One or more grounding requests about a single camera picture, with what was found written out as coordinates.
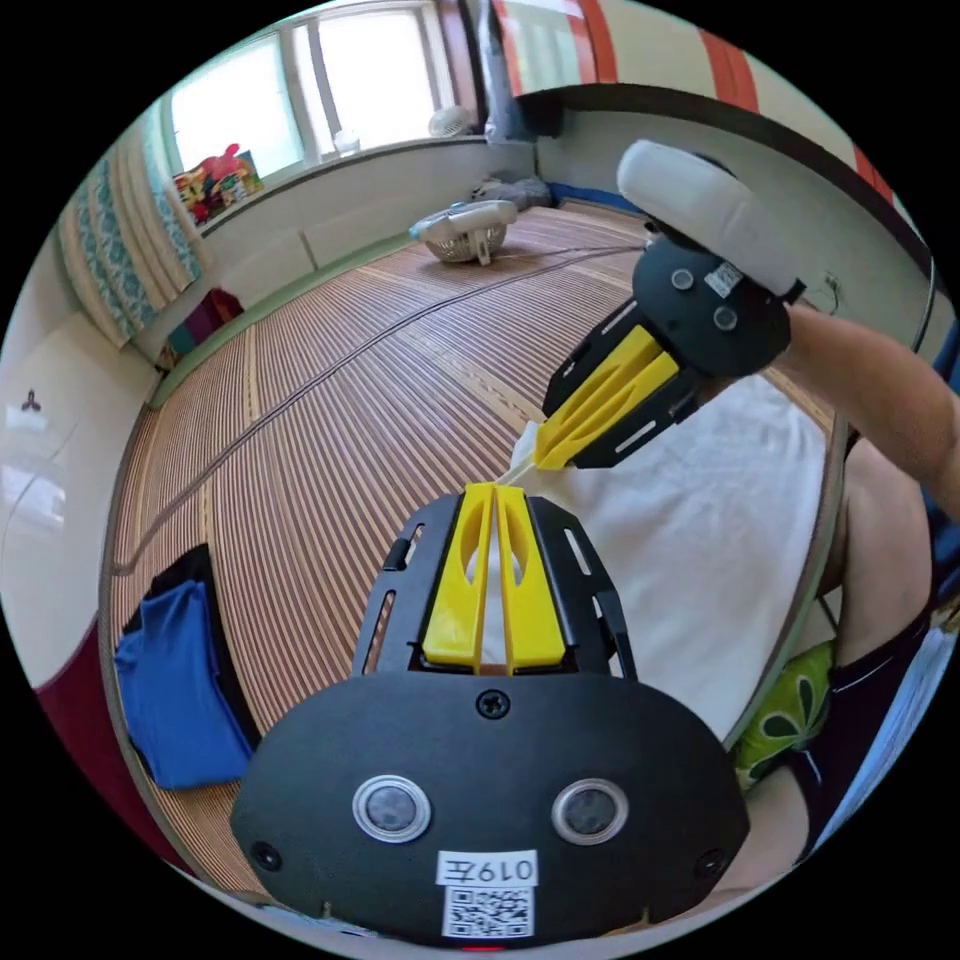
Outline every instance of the green floor trim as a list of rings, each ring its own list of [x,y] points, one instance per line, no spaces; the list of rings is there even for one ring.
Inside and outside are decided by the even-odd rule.
[[[193,373],[205,360],[213,356],[225,343],[229,343],[234,337],[239,336],[244,330],[249,329],[253,324],[259,323],[264,317],[269,316],[274,310],[286,306],[291,300],[302,297],[305,293],[332,280],[334,277],[346,273],[347,270],[353,270],[356,267],[365,267],[379,260],[382,257],[389,256],[391,253],[397,253],[412,241],[409,234],[402,233],[387,240],[380,240],[364,247],[362,250],[356,250],[353,253],[341,257],[327,264],[315,273],[307,274],[293,283],[287,284],[276,293],[254,304],[249,310],[245,310],[232,320],[226,326],[221,327],[216,333],[208,337],[203,343],[191,350],[174,368],[160,381],[153,396],[147,401],[147,406],[151,410],[157,410],[170,399],[173,392],[183,383],[187,377]]]

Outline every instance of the window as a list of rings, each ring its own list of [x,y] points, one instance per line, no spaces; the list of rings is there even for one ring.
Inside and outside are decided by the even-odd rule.
[[[427,136],[439,103],[414,14],[330,17],[317,30],[337,117],[361,148]]]
[[[428,136],[454,103],[432,0],[333,0],[217,58],[166,98],[175,172],[231,143],[268,184],[335,157],[345,131],[371,149]]]
[[[249,150],[261,177],[303,159],[283,77],[279,36],[264,37],[214,61],[170,98],[180,170],[189,170],[231,143]]]

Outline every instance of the window sill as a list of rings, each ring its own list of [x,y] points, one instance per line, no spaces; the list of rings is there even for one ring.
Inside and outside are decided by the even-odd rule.
[[[284,190],[289,190],[292,187],[299,186],[301,183],[305,183],[307,180],[312,180],[314,177],[321,176],[322,174],[328,173],[331,170],[339,170],[342,167],[349,167],[353,164],[362,163],[365,160],[373,160],[377,157],[389,157],[398,153],[405,153],[408,150],[420,150],[424,147],[449,147],[464,143],[486,142],[486,137],[483,136],[406,140],[403,143],[392,143],[385,147],[374,147],[371,150],[361,150],[359,153],[355,153],[349,157],[339,157],[335,160],[326,160],[322,163],[316,164],[313,167],[310,167],[307,170],[298,170],[287,177],[284,177],[281,174],[278,179],[274,180],[271,178],[267,184],[264,184],[263,189],[259,193],[255,193],[253,196],[247,197],[245,200],[241,200],[239,203],[235,203],[229,209],[224,210],[223,213],[218,214],[211,220],[208,220],[205,224],[203,224],[203,226],[200,227],[200,233],[202,236],[209,236],[211,233],[222,227],[225,223],[229,223],[229,221],[234,217],[239,216],[246,210],[249,210],[251,207],[256,206],[258,203],[262,203],[264,200],[276,196],[278,193],[282,193]]]

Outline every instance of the green patterned shorts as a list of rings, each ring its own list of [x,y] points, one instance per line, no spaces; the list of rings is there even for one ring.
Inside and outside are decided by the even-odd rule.
[[[791,660],[733,748],[741,789],[749,790],[785,750],[802,750],[823,726],[829,708],[833,641]]]

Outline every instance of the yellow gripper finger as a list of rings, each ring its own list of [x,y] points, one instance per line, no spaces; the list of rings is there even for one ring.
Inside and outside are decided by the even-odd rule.
[[[492,483],[471,484],[464,491],[427,624],[423,654],[436,666],[480,671],[494,511],[507,673],[556,666],[565,652],[563,633],[526,497],[517,487]],[[471,579],[468,571],[474,556],[476,567]]]
[[[492,483],[477,483],[463,494],[423,640],[423,655],[438,666],[480,670],[494,490]],[[477,561],[471,580],[467,573],[474,554]]]
[[[679,370],[643,327],[634,327],[566,403],[541,424],[534,465],[540,470],[562,470]]]
[[[519,487],[497,487],[497,536],[507,674],[557,666],[566,647],[530,510]]]

